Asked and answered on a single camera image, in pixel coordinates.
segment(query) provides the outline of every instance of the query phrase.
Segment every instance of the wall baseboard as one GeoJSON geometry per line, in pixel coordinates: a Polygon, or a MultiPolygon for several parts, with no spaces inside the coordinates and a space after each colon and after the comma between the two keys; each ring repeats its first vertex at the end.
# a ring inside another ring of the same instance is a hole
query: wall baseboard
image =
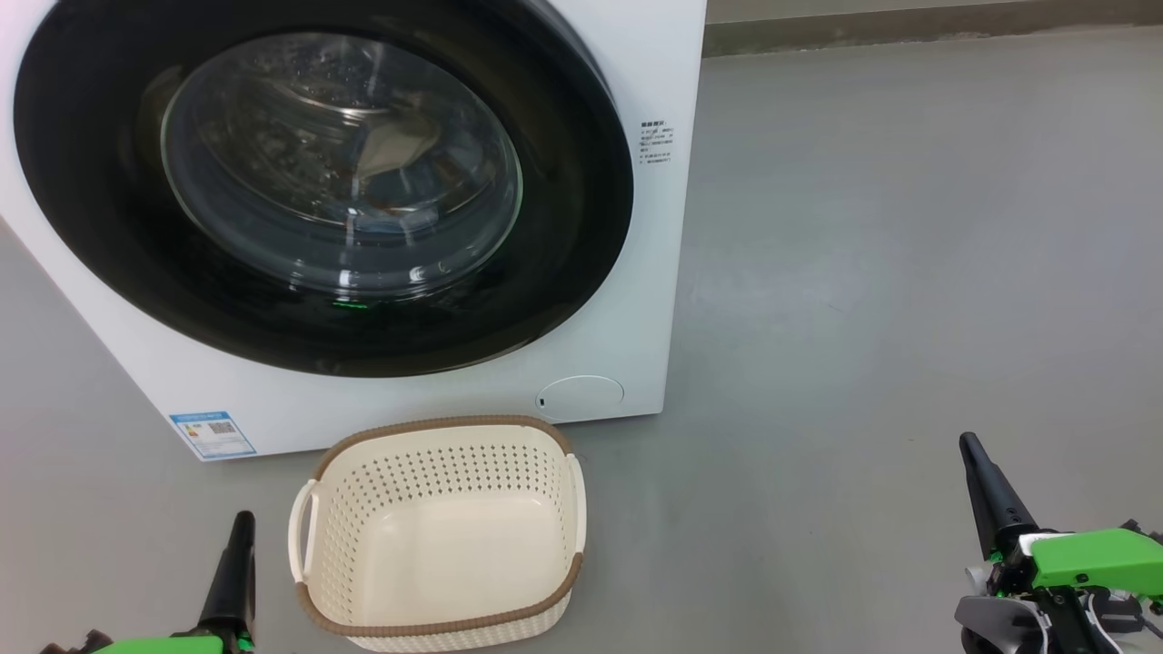
{"type": "Polygon", "coordinates": [[[1018,0],[706,26],[704,57],[1163,24],[1161,0],[1018,0]]]}

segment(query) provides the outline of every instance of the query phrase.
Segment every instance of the laundry basket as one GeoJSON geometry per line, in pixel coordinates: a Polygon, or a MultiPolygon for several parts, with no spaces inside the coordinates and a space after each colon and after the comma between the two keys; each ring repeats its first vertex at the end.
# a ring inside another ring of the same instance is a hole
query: laundry basket
{"type": "Polygon", "coordinates": [[[552,425],[428,420],[331,448],[295,498],[287,550],[320,627],[377,652],[448,652],[554,626],[585,521],[582,468],[552,425]]]}

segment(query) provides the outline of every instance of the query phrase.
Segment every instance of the washing machine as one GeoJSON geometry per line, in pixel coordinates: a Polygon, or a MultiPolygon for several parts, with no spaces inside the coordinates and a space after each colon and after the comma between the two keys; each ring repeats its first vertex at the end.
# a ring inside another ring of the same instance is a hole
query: washing machine
{"type": "Polygon", "coordinates": [[[202,460],[659,412],[705,0],[21,0],[0,216],[202,460]]]}

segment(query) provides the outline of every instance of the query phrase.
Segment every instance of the washing machine label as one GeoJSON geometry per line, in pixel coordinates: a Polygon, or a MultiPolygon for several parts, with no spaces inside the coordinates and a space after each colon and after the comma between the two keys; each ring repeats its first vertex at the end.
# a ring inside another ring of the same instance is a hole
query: washing machine label
{"type": "Polygon", "coordinates": [[[670,161],[675,143],[675,128],[664,120],[642,123],[638,137],[638,164],[658,164],[670,161]]]}
{"type": "Polygon", "coordinates": [[[183,413],[171,415],[174,426],[181,432],[194,450],[204,460],[235,458],[255,456],[255,447],[250,445],[242,429],[224,411],[214,413],[183,413]]]}

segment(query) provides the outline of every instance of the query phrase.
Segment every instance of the gray floor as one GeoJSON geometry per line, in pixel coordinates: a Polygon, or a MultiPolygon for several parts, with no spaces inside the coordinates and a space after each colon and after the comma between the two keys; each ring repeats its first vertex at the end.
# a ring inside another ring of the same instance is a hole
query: gray floor
{"type": "MultiPolygon", "coordinates": [[[[1035,517],[1163,528],[1163,30],[706,62],[666,412],[566,428],[590,547],[498,652],[954,652],[956,436],[1035,517]]],[[[0,232],[0,633],[191,626],[258,516],[258,638],[312,626],[316,455],[199,464],[0,232]]]]}

